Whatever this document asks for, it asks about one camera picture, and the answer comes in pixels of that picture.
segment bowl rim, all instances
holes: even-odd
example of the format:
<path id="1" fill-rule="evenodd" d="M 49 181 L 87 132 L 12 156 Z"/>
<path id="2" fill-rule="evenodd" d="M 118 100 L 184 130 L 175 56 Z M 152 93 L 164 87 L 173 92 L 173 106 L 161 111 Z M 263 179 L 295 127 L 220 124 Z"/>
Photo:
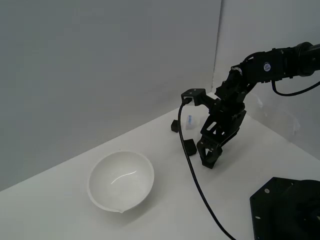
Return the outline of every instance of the bowl rim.
<path id="1" fill-rule="evenodd" d="M 100 203 L 98 203 L 95 198 L 92 196 L 91 194 L 91 190 L 90 190 L 90 179 L 91 179 L 91 176 L 92 176 L 92 173 L 94 172 L 95 168 L 98 166 L 98 164 L 100 162 L 102 162 L 103 160 L 105 160 L 106 158 L 110 157 L 111 155 L 114 155 L 114 154 L 118 154 L 118 153 L 131 153 L 131 154 L 136 154 L 140 157 L 142 157 L 146 163 L 149 165 L 149 168 L 151 170 L 151 184 L 149 186 L 149 189 L 146 191 L 145 195 L 142 197 L 141 201 L 137 202 L 134 206 L 131 206 L 130 208 L 128 209 L 112 209 L 112 208 L 109 208 L 109 207 L 106 207 L 106 206 L 103 206 L 101 205 Z M 90 171 L 90 174 L 89 174 L 89 178 L 87 180 L 87 184 L 86 184 L 86 191 L 87 191 L 87 194 L 91 200 L 91 202 L 94 203 L 94 205 L 96 205 L 98 208 L 102 209 L 102 210 L 105 210 L 105 211 L 109 211 L 109 212 L 119 212 L 119 213 L 123 213 L 127 210 L 130 210 L 134 207 L 136 207 L 137 205 L 139 205 L 143 200 L 145 200 L 145 198 L 149 195 L 153 185 L 154 185 L 154 181 L 155 181 L 155 170 L 154 170 L 154 167 L 153 165 L 151 164 L 150 160 L 145 156 L 143 155 L 142 153 L 139 153 L 139 152 L 136 152 L 136 151 L 130 151 L 130 150 L 121 150 L 121 151 L 114 151 L 102 158 L 100 158 L 97 163 L 93 166 L 92 170 Z"/>

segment sticker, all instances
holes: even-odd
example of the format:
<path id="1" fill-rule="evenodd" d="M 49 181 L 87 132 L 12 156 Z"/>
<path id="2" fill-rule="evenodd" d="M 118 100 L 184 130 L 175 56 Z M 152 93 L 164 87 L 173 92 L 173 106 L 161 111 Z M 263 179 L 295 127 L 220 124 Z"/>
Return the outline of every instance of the sticker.
<path id="1" fill-rule="evenodd" d="M 269 72 L 270 69 L 271 69 L 270 63 L 265 62 L 264 65 L 263 65 L 263 69 L 264 69 L 266 72 Z"/>

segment white wall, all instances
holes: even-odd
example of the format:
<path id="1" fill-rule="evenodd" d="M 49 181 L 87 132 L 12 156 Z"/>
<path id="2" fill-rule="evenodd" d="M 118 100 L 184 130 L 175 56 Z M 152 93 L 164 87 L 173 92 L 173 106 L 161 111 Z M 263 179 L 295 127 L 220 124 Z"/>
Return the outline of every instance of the white wall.
<path id="1" fill-rule="evenodd" d="M 230 67 L 249 54 L 302 42 L 319 44 L 319 8 L 319 0 L 222 0 L 213 91 L 227 78 Z M 291 93 L 318 81 L 320 72 L 284 79 L 277 88 Z M 271 83 L 258 84 L 245 101 L 250 116 L 320 159 L 319 102 L 320 87 L 281 97 L 272 91 Z"/>
<path id="2" fill-rule="evenodd" d="M 211 90 L 220 4 L 2 0 L 0 190 Z"/>

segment black plastic part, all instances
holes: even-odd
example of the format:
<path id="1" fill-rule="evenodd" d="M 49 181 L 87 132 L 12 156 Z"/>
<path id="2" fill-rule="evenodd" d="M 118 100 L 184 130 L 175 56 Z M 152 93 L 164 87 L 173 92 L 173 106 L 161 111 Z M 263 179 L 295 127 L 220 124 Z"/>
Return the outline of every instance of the black plastic part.
<path id="1" fill-rule="evenodd" d="M 171 123 L 171 131 L 178 133 L 178 120 L 173 120 Z"/>
<path id="2" fill-rule="evenodd" d="M 204 88 L 191 88 L 181 94 L 181 99 L 183 101 L 185 98 L 193 98 L 194 105 L 199 106 L 203 104 L 203 96 L 207 96 Z"/>
<path id="3" fill-rule="evenodd" d="M 197 153 L 197 147 L 193 139 L 184 140 L 183 142 L 185 145 L 186 153 L 189 157 Z"/>
<path id="4" fill-rule="evenodd" d="M 250 198 L 255 240 L 320 239 L 320 182 L 273 177 Z"/>

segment white table surface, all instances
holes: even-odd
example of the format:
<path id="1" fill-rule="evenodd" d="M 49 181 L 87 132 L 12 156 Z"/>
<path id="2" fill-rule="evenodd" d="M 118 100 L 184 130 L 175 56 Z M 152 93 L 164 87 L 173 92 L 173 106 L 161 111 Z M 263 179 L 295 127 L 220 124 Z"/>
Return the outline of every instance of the white table surface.
<path id="1" fill-rule="evenodd" d="M 203 204 L 179 135 L 170 129 L 178 110 L 0 192 L 2 240 L 226 240 Z M 198 120 L 203 107 L 182 111 Z M 200 139 L 199 126 L 185 139 Z M 118 150 L 147 156 L 155 179 L 150 195 L 125 213 L 106 212 L 89 199 L 93 165 Z M 191 157 L 199 183 L 222 225 L 238 240 L 253 240 L 249 197 L 272 177 L 320 181 L 320 161 L 246 116 L 238 135 L 223 147 L 214 169 Z"/>

